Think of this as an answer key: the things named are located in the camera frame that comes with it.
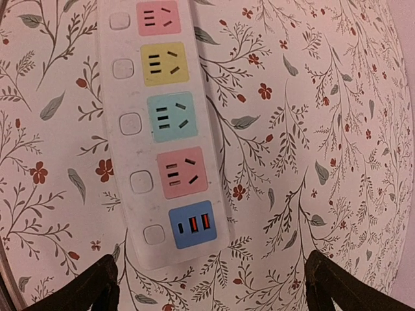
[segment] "teal socket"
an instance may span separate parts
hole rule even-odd
[[[148,113],[156,143],[198,135],[193,96],[189,92],[148,98]]]

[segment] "red flower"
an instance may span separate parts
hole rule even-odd
[[[330,105],[330,100],[327,97],[323,98],[323,105],[325,105],[325,106]]]
[[[75,253],[74,251],[70,251],[68,253],[69,257],[71,257],[73,260],[78,260],[79,259],[79,255],[77,253]]]
[[[280,40],[279,41],[279,46],[282,48],[282,49],[286,49],[286,50],[288,50],[288,47],[287,47],[287,42],[284,40]]]
[[[259,57],[256,56],[255,53],[249,54],[248,61],[249,64],[254,63],[256,65],[259,65]]]
[[[31,168],[29,170],[30,176],[33,176],[33,182],[37,185],[38,183],[45,183],[45,176],[47,176],[48,171],[43,168],[43,162],[39,161],[36,163],[36,168]]]
[[[86,81],[82,78],[79,78],[75,83],[78,84],[78,87],[81,87],[82,89],[86,88]]]
[[[161,311],[173,311],[173,305],[167,304],[164,305],[163,308],[161,308]]]
[[[238,185],[237,187],[233,188],[233,197],[237,198],[238,201],[241,201],[245,192],[246,189],[242,187],[242,185]]]
[[[108,180],[110,180],[110,176],[114,175],[111,159],[106,161],[100,160],[99,167],[95,170],[95,172],[101,176],[101,181],[103,183],[106,183]]]
[[[270,135],[268,135],[266,138],[265,138],[265,141],[267,142],[267,143],[269,143],[271,140],[273,140],[274,139],[274,136],[272,135],[272,134],[270,134]]]
[[[261,83],[261,88],[258,89],[258,93],[261,94],[262,99],[271,99],[272,89],[267,87],[265,83]]]
[[[246,98],[242,94],[238,94],[237,98],[239,99],[240,102],[246,102]]]
[[[253,12],[251,10],[248,11],[247,8],[243,8],[243,11],[242,11],[243,16],[246,16],[248,19],[251,19],[252,14],[253,14]]]
[[[101,244],[100,240],[97,240],[96,242],[91,241],[91,244],[92,244],[91,249],[93,251],[100,251],[101,250],[101,245],[99,245],[99,244]]]
[[[301,284],[301,281],[299,281],[298,279],[295,279],[295,280],[292,282],[291,288],[292,288],[293,290],[296,290],[297,288],[299,288],[299,287],[300,287],[300,284]]]

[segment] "pink socket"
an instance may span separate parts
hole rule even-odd
[[[181,31],[176,1],[152,1],[137,4],[140,36],[178,34]]]
[[[208,189],[200,147],[159,154],[157,164],[164,196],[167,199],[187,196]]]

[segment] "usb port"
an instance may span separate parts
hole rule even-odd
[[[190,223],[190,230],[192,231],[192,233],[199,231],[197,227],[197,223],[196,223],[196,217],[189,218],[189,223]]]
[[[209,215],[203,214],[202,215],[202,223],[203,223],[203,229],[210,229],[210,221],[209,221]]]

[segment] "floral pattern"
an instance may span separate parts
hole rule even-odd
[[[137,262],[113,177],[97,0],[9,1],[0,235],[26,301],[104,253],[119,267],[119,310],[306,310],[314,249],[390,293],[414,155],[386,1],[191,1],[206,34],[200,68],[235,236],[218,253],[157,271]]]

